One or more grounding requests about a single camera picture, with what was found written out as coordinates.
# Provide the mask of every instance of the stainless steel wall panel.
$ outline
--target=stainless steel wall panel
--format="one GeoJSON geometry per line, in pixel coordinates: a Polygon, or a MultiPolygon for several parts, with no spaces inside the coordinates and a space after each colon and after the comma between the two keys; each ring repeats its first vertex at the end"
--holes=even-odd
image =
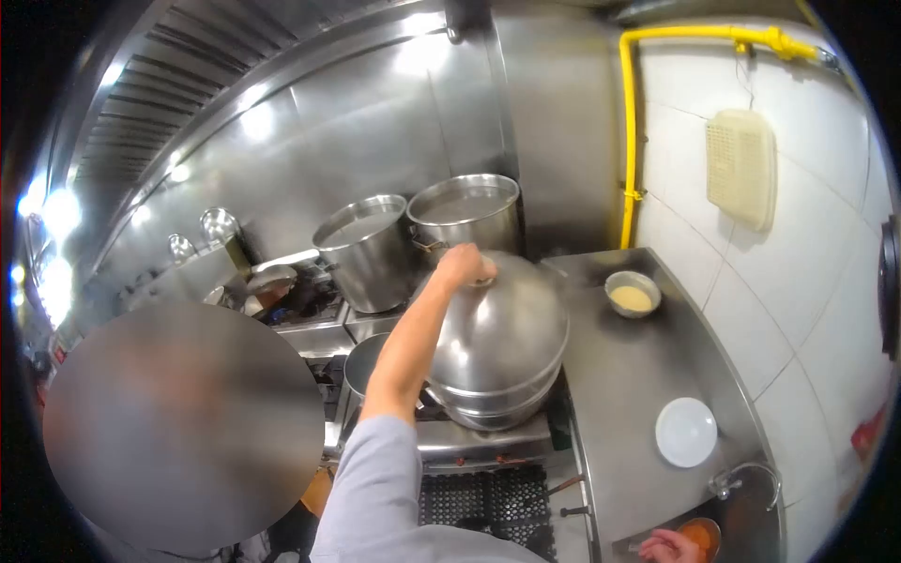
{"type": "Polygon", "coordinates": [[[585,8],[497,3],[492,7],[534,257],[617,246],[618,31],[585,8]]]}

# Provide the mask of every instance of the pot handle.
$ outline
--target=pot handle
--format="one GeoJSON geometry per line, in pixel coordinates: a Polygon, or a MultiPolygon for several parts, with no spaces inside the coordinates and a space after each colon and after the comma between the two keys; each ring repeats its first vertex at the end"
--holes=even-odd
{"type": "Polygon", "coordinates": [[[313,260],[313,263],[315,264],[315,266],[317,268],[319,268],[323,272],[331,272],[331,271],[337,269],[337,267],[338,267],[337,264],[332,264],[331,262],[326,262],[325,259],[321,256],[317,256],[313,260]]]}
{"type": "Polygon", "coordinates": [[[416,225],[410,225],[410,236],[412,237],[410,241],[413,243],[413,246],[425,252],[426,254],[431,254],[435,249],[449,249],[451,247],[447,241],[435,241],[429,244],[425,244],[424,242],[420,242],[416,239],[416,234],[416,225]]]}

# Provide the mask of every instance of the person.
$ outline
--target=person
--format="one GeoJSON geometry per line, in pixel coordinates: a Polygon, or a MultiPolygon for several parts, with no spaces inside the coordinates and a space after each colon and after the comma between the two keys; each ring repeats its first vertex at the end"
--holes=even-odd
{"type": "Polygon", "coordinates": [[[701,547],[686,536],[672,530],[654,530],[642,542],[638,555],[657,563],[697,563],[701,547]]]}
{"type": "MultiPolygon", "coordinates": [[[[314,563],[542,563],[528,549],[481,531],[418,522],[422,461],[416,449],[416,399],[451,296],[461,286],[496,275],[495,265],[482,259],[476,245],[453,247],[391,331],[369,376],[359,422],[325,503],[310,552],[314,563]]],[[[645,552],[665,557],[671,547],[664,540],[671,540],[657,538],[660,542],[645,552]]]]}

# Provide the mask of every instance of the saucepan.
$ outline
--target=saucepan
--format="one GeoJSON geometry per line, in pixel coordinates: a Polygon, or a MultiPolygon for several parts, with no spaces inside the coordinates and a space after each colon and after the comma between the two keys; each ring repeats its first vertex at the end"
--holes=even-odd
{"type": "MultiPolygon", "coordinates": [[[[344,380],[347,381],[350,390],[360,401],[366,395],[366,386],[369,383],[369,376],[376,366],[378,354],[381,353],[385,341],[388,340],[390,332],[381,332],[373,334],[361,343],[357,344],[350,351],[347,359],[344,360],[344,380]]],[[[424,390],[419,394],[419,401],[416,402],[416,410],[424,408],[434,408],[435,402],[428,396],[424,390]]]]}

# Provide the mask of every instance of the sink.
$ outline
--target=sink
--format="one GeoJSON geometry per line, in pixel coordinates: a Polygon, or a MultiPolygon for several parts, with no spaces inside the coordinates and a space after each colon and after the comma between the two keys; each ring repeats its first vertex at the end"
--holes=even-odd
{"type": "MultiPolygon", "coordinates": [[[[781,561],[781,500],[772,511],[767,512],[766,509],[773,495],[772,482],[766,473],[754,468],[743,469],[736,476],[742,480],[742,486],[733,489],[726,500],[713,497],[676,518],[661,522],[655,528],[676,530],[692,518],[709,518],[719,524],[723,533],[714,561],[781,561]]],[[[641,543],[650,535],[651,530],[646,530],[615,541],[611,559],[622,563],[642,561],[637,553],[629,552],[629,546],[641,543]]]]}

